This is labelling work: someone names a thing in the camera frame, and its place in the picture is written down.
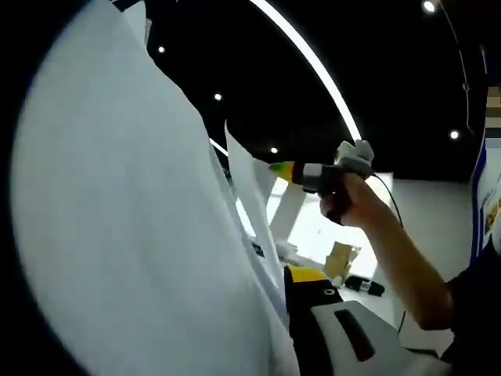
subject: person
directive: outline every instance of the person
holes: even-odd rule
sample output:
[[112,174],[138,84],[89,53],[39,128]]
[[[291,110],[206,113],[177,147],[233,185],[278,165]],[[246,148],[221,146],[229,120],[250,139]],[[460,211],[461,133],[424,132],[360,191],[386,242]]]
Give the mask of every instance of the person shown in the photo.
[[[380,268],[422,329],[452,330],[453,343],[442,359],[458,373],[469,374],[475,369],[479,374],[480,367],[488,367],[501,356],[501,215],[496,217],[483,253],[446,283],[363,179],[347,174],[344,185],[351,207],[342,223],[363,229]],[[335,207],[335,195],[321,197],[323,215]]]

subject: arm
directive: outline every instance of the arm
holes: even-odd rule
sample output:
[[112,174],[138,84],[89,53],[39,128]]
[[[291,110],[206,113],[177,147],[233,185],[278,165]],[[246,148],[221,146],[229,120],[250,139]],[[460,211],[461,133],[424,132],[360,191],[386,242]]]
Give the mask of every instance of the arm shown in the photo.
[[[348,174],[344,184],[352,205],[343,224],[364,230],[386,278],[421,328],[450,327],[452,297],[444,280],[419,253],[390,208],[362,179]],[[323,214],[333,207],[334,196],[322,198]]]

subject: curved light strip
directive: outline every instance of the curved light strip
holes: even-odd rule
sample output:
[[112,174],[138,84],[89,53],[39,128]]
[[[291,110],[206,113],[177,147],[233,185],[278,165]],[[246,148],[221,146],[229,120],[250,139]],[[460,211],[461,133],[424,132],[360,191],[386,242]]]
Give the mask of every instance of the curved light strip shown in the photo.
[[215,147],[220,152],[222,152],[226,157],[228,157],[228,152],[221,145],[219,145],[218,143],[216,143],[213,139],[209,139],[209,141],[211,141],[211,144],[212,144],[213,147]]
[[323,66],[322,62],[318,56],[313,52],[312,48],[306,43],[306,41],[301,37],[301,35],[294,29],[294,27],[287,21],[283,16],[278,13],[278,11],[273,8],[266,0],[250,0],[254,5],[256,5],[266,16],[272,20],[276,26],[278,26],[283,33],[289,37],[289,39],[296,45],[297,49],[303,54],[306,60],[310,63],[312,68],[315,70],[320,78],[320,81],[325,85],[327,91],[332,97],[333,101],[336,103],[341,116],[343,117],[344,123],[348,127],[353,140],[361,139],[359,129],[355,124],[346,102],[343,99],[339,89],[334,83],[333,79],[330,77],[329,72]]

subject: yellow tip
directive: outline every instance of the yellow tip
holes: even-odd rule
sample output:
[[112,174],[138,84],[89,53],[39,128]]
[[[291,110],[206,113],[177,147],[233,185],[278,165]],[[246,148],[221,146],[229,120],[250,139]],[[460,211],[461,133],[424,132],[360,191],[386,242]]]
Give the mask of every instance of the yellow tip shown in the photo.
[[269,169],[273,171],[275,175],[279,176],[289,183],[292,183],[293,166],[294,162],[273,163],[269,166]]

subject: black ceiling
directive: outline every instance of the black ceiling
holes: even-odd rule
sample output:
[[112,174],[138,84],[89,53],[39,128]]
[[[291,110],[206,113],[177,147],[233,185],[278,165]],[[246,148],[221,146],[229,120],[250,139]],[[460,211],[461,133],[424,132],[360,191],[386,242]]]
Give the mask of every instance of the black ceiling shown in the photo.
[[[337,83],[378,171],[403,179],[467,181],[484,126],[486,80],[464,9],[448,7],[470,85],[442,12],[421,1],[270,1]],[[337,107],[289,38],[248,0],[146,0],[148,53],[225,145],[224,121],[264,161],[331,161],[350,139]],[[165,47],[164,53],[158,46]],[[220,92],[223,100],[214,100]],[[457,141],[449,139],[460,131]],[[273,155],[275,146],[279,153]]]

